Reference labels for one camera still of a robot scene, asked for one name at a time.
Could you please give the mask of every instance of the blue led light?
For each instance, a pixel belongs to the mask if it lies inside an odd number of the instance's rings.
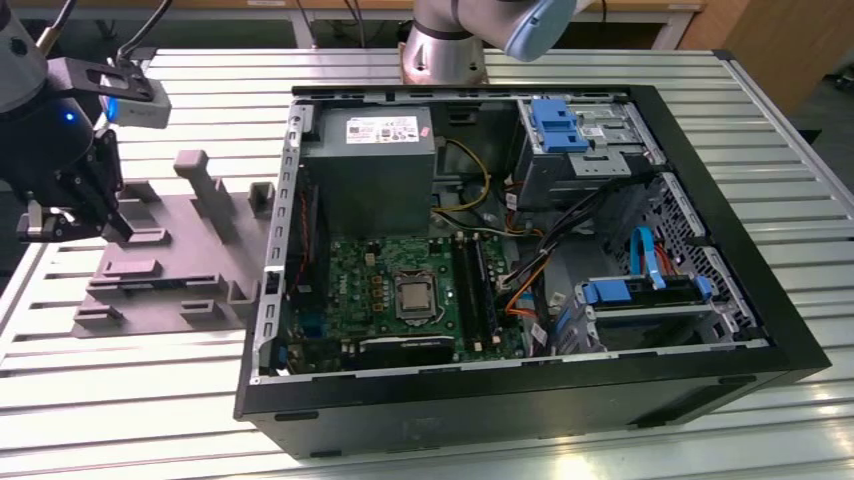
[[[119,100],[114,97],[107,99],[107,111],[105,113],[107,114],[109,121],[113,122],[117,120],[117,117],[119,116]]]

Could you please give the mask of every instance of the black computer chassis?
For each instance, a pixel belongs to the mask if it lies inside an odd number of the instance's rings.
[[[652,86],[305,87],[301,98],[454,91],[616,93],[634,102],[710,232],[756,317],[768,348],[597,361],[532,359],[509,369],[425,369],[420,374],[250,385],[255,325],[243,352],[235,418],[251,421],[297,457],[389,452],[454,444],[550,438],[685,423],[752,391],[796,382],[831,361],[760,254],[677,120]],[[311,441],[303,436],[319,436]]]

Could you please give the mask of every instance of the power supply label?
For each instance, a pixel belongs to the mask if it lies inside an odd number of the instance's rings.
[[[417,143],[417,117],[354,117],[347,120],[347,143]]]

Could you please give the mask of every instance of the cpu socket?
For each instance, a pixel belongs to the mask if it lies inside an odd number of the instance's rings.
[[[397,317],[408,325],[421,327],[437,318],[437,278],[425,270],[395,273]]]

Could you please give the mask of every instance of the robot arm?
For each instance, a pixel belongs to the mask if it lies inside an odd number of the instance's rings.
[[[581,9],[592,0],[578,2]],[[480,83],[488,42],[516,59],[537,60],[553,47],[577,11],[577,0],[418,0],[404,52],[408,81]]]
[[[105,77],[123,86],[103,84]],[[0,0],[0,179],[27,205],[18,225],[26,242],[133,235],[117,199],[117,134],[95,130],[75,100],[83,95],[149,104],[158,96],[130,61],[49,61]]]

